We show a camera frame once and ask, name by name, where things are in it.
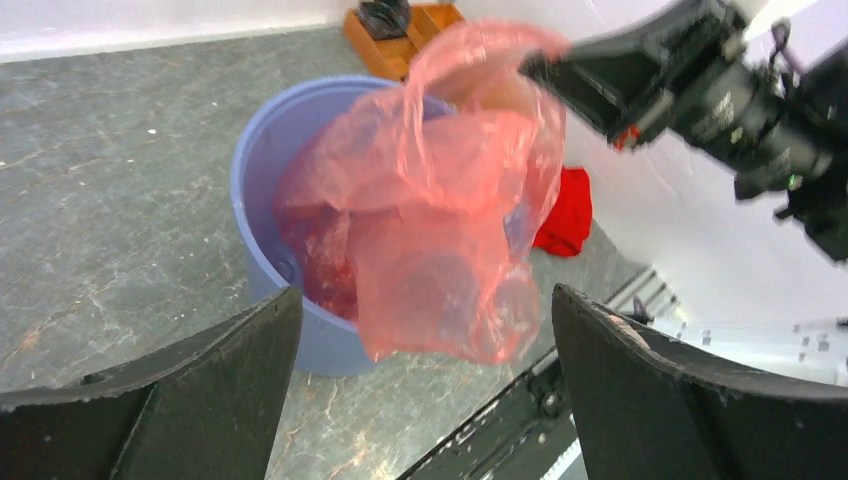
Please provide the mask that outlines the red translucent trash bag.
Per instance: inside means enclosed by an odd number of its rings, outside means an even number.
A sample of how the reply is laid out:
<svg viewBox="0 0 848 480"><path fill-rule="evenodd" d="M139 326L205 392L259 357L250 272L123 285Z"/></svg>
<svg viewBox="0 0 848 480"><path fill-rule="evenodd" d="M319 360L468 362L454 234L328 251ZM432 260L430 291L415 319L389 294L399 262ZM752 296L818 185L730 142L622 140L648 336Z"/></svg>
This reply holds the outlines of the red translucent trash bag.
<svg viewBox="0 0 848 480"><path fill-rule="evenodd" d="M453 25L285 168L272 211L306 292L352 312L371 359L503 364L534 343L529 253L559 193L566 115L519 68L567 48L525 23Z"/></svg>

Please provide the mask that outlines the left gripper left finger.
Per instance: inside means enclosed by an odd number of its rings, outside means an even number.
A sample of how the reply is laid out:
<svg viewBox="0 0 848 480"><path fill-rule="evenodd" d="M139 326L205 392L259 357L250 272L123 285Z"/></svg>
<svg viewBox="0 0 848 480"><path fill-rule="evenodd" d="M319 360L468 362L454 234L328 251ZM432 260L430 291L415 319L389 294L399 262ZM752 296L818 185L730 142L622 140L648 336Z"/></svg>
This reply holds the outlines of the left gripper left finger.
<svg viewBox="0 0 848 480"><path fill-rule="evenodd" d="M134 361L1 397L5 479L261 479L302 325L286 288Z"/></svg>

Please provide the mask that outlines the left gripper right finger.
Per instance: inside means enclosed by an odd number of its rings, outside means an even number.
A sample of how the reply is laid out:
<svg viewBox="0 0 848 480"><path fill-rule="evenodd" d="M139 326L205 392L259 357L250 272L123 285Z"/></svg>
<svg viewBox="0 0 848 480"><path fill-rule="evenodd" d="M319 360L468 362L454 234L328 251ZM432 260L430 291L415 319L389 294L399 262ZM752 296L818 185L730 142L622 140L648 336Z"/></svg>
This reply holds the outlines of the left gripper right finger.
<svg viewBox="0 0 848 480"><path fill-rule="evenodd" d="M591 479L843 479L847 392L707 353L552 293L559 361Z"/></svg>

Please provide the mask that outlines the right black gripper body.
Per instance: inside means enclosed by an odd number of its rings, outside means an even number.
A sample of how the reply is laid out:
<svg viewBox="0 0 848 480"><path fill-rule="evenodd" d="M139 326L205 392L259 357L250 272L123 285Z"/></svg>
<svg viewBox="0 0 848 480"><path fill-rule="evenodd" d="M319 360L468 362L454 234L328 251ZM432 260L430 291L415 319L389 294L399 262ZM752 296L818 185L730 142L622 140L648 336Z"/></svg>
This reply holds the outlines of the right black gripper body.
<svg viewBox="0 0 848 480"><path fill-rule="evenodd" d="M635 144L671 131L733 170L739 193L821 183L835 173L835 52L797 65L790 25L778 21L771 53L749 66L746 25L727 1L678 1L638 29L652 66Z"/></svg>

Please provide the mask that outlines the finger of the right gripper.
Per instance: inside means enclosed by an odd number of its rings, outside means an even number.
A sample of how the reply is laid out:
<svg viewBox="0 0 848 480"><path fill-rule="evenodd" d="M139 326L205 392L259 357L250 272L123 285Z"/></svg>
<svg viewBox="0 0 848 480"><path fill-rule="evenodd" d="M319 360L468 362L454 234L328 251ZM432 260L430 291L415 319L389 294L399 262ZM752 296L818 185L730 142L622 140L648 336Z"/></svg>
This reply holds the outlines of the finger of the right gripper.
<svg viewBox="0 0 848 480"><path fill-rule="evenodd" d="M611 146L654 140L675 119L666 85L676 44L671 20L593 37L564 54L527 56L519 73L550 93Z"/></svg>

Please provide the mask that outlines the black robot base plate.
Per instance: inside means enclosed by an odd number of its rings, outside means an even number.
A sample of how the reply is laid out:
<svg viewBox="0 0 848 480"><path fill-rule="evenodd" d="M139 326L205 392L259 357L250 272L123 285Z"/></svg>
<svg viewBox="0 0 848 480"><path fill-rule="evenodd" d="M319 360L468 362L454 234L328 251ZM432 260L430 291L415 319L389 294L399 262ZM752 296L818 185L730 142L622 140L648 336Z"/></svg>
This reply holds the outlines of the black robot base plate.
<svg viewBox="0 0 848 480"><path fill-rule="evenodd" d="M540 479L575 440L567 387L552 349L399 477Z"/></svg>

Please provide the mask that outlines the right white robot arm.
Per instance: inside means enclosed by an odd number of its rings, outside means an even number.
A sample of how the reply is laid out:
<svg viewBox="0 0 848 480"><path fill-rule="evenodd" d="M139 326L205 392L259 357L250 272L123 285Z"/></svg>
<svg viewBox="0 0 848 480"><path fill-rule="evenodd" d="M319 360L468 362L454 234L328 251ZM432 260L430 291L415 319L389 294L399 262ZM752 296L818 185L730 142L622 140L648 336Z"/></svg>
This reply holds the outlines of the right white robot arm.
<svg viewBox="0 0 848 480"><path fill-rule="evenodd" d="M733 175L737 203L783 193L773 218L799 223L835 264L847 259L847 87L840 47L805 73L791 58L756 67L744 60L748 23L728 1L679 1L630 30L538 52L520 73L565 105L632 167L597 172L598 222L635 261L717 274L739 297L777 302L776 283L805 301L801 275L764 243L726 238L710 201L721 194L698 180L709 159Z"/></svg>

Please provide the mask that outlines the blue plastic trash bin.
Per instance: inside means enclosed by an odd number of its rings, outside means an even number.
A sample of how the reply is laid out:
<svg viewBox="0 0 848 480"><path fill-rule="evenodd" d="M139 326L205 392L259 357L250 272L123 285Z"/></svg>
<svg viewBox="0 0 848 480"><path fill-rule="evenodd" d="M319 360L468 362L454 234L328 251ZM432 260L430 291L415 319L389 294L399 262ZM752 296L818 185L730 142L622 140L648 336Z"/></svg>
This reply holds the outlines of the blue plastic trash bin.
<svg viewBox="0 0 848 480"><path fill-rule="evenodd" d="M304 269L281 241L272 215L274 191L286 164L358 97L392 85L390 80L364 75L308 80L272 97L244 127L231 162L230 196L253 302L303 284ZM375 368L352 323L309 299L303 301L303 310L295 369L346 377Z"/></svg>

